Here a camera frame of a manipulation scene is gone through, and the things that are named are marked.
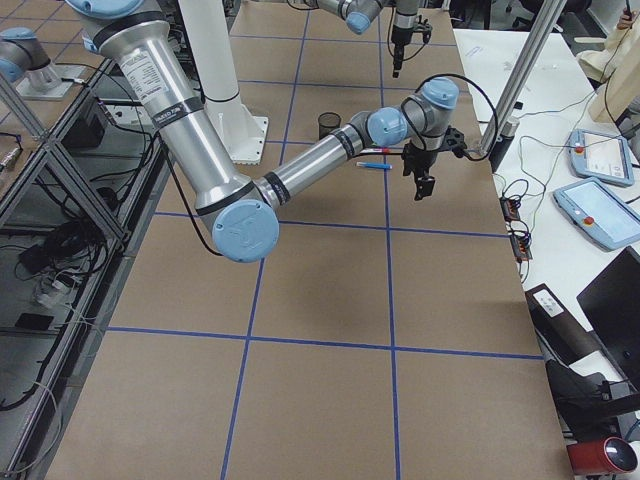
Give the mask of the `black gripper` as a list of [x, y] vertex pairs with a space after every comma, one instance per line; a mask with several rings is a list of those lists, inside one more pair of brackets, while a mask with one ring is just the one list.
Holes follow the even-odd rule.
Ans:
[[[411, 44], [413, 36], [419, 34], [422, 37], [422, 45], [409, 56], [405, 50]], [[391, 56], [393, 61], [392, 77], [398, 78], [403, 65], [415, 58], [431, 40], [431, 24], [427, 18], [419, 14], [409, 15], [403, 12], [395, 12], [390, 30], [390, 43], [393, 46]]]
[[430, 175], [430, 169], [435, 164], [438, 154], [452, 151], [457, 158], [462, 158], [467, 148], [464, 134], [452, 126], [439, 137], [422, 137], [422, 140], [423, 147], [417, 146], [411, 140], [401, 153], [402, 175], [413, 178], [416, 186], [415, 201], [433, 194], [436, 179]]

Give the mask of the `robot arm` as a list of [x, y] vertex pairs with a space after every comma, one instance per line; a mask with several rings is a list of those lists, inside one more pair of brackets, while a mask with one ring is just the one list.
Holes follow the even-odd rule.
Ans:
[[322, 10], [339, 17], [348, 29], [363, 34], [386, 7], [392, 9], [386, 45], [392, 58], [392, 77], [398, 78], [405, 63], [430, 42], [432, 25], [419, 13], [420, 1], [304, 0], [287, 1], [295, 10]]
[[170, 25], [154, 1], [75, 1], [87, 48], [117, 63], [196, 194], [195, 209], [219, 253], [236, 262], [265, 258], [279, 237], [276, 209], [371, 148], [403, 144], [416, 195], [432, 193], [429, 170], [442, 151], [461, 151], [451, 115], [459, 89], [449, 76], [425, 81], [401, 104], [356, 114], [302, 154], [259, 179], [237, 170], [260, 161], [268, 119], [243, 104], [224, 9], [183, 1], [198, 82], [169, 44]]

